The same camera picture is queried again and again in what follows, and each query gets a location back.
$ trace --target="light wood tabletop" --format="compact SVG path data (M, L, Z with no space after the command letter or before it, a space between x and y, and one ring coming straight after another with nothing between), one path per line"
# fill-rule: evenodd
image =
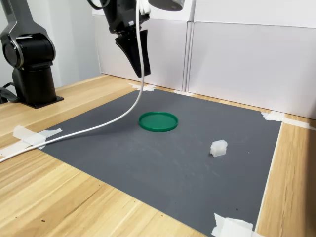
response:
M100 76L56 89L65 100L41 109L19 103L0 105L0 149L18 141L12 136L15 126L40 132L135 91L128 83L139 84ZM0 213L1 237L204 236L40 150L0 163ZM282 124L257 232L266 237L316 236L316 131Z

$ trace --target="masking tape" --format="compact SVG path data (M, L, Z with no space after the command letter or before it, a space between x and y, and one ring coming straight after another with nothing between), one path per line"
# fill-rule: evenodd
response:
M174 90L173 93L179 94L179 95L186 95L186 96L192 96L195 95L193 93L185 92L185 91L179 91L179 90Z
M261 114L266 120L269 120L269 121L282 121L289 125L294 125L297 127L307 128L307 129L316 131L316 128L311 127L309 123L286 118L284 113L271 111L271 113L269 114L265 112L261 112Z
M47 137L56 135L61 131L62 130L59 128L57 130L44 130L42 132L36 133L18 125L13 130L13 136L20 139L21 141L18 141L0 150L0 156L6 157L29 146L35 146L43 143L46 141Z
M140 85L135 85L133 83L129 83L129 85L133 86L133 88L137 88L137 90L140 90ZM155 85L145 85L143 88L143 91L154 91L156 86Z
M216 227L212 231L215 237L263 237L252 231L253 225L243 220L224 218L214 213Z

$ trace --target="white plastic block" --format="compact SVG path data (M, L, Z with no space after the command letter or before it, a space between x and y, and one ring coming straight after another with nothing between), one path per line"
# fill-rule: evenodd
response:
M214 157L222 156L226 154L228 143L225 140L220 140L212 143L211 154Z

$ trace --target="green plastic ring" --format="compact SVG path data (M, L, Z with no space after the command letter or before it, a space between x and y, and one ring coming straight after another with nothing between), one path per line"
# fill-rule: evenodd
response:
M148 112L139 117L139 125L151 132L167 132L178 126L178 118L167 112Z

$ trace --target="dark gray work surface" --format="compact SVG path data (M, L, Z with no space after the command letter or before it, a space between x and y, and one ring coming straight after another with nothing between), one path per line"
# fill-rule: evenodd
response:
M62 122L51 139L108 122L134 103L138 91ZM170 132L143 130L138 118L167 111ZM170 92L144 92L123 119L47 145L43 151L210 236L214 213L256 225L281 122L258 111ZM227 154L209 155L226 140Z

